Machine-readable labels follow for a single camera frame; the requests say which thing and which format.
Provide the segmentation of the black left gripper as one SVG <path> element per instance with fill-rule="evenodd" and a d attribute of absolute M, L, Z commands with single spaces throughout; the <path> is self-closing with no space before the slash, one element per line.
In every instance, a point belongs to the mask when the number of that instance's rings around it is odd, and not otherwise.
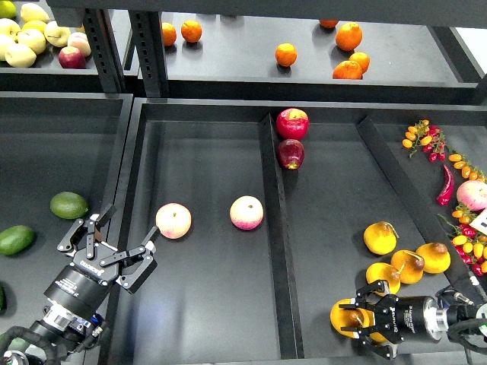
<path fill-rule="evenodd" d="M 153 226 L 140 246 L 123 252 L 101 242 L 101 229 L 115 214 L 116 208 L 108 204 L 99 214 L 78 218 L 61 239 L 57 250 L 73 257 L 44 295 L 73 315 L 91 318 L 105 300 L 116 282 L 130 294 L 134 294 L 157 268 L 154 254 L 159 229 Z"/>

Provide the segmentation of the yellow pear under arm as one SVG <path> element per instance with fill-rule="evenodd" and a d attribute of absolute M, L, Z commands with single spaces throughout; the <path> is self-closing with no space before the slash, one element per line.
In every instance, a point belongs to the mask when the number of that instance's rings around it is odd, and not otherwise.
<path fill-rule="evenodd" d="M 398 250 L 392 255 L 390 264 L 398 270 L 402 284 L 416 284 L 423 277 L 425 260 L 416 252 Z"/>

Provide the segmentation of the yellow pear behind arm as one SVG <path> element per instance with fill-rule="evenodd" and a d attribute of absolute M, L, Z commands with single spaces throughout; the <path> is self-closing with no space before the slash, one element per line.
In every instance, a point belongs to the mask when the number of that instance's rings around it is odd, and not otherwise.
<path fill-rule="evenodd" d="M 365 277 L 368 284 L 377 280 L 386 281 L 391 294 L 397 294 L 401 286 L 399 270 L 386 262 L 375 262 L 370 265 L 365 272 Z"/>

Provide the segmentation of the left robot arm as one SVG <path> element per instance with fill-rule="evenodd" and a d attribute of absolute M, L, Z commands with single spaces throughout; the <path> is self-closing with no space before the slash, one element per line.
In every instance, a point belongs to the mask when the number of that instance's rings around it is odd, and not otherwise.
<path fill-rule="evenodd" d="M 13 326 L 1 337 L 3 364 L 60 364 L 70 355 L 99 345 L 107 322 L 98 309 L 116 284 L 135 293 L 156 269 L 152 227 L 142 243 L 120 251 L 100 238 L 116 209 L 79 218 L 57 246 L 71 258 L 45 290 L 49 301 L 42 319 L 31 327 Z"/>

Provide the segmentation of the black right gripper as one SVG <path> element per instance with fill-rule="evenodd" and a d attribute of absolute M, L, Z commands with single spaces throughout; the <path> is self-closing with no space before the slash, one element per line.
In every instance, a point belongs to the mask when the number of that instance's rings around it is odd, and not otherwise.
<path fill-rule="evenodd" d="M 376 341 L 369 328 L 342 326 L 340 330 L 367 350 L 385 360 L 394 360 L 397 344 L 404 341 L 438 343 L 437 304 L 432 297 L 398 297 L 391 294 L 389 283 L 376 280 L 356 290 L 355 298 L 340 303 L 341 309 L 374 310 L 374 326 L 386 341 Z"/>

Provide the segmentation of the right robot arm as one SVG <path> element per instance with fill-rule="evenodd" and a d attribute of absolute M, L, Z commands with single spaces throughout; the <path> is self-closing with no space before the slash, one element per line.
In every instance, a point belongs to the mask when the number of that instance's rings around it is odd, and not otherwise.
<path fill-rule="evenodd" d="M 395 359 L 398 345 L 405 341 L 438 343 L 444 336 L 461 345 L 466 356 L 486 354 L 486 347 L 470 340 L 486 340 L 486 304 L 475 304 L 451 287 L 436 297 L 399 297 L 379 279 L 358 289 L 338 309 L 340 315 L 355 315 L 355 321 L 340 325 L 340 331 L 385 360 Z"/>

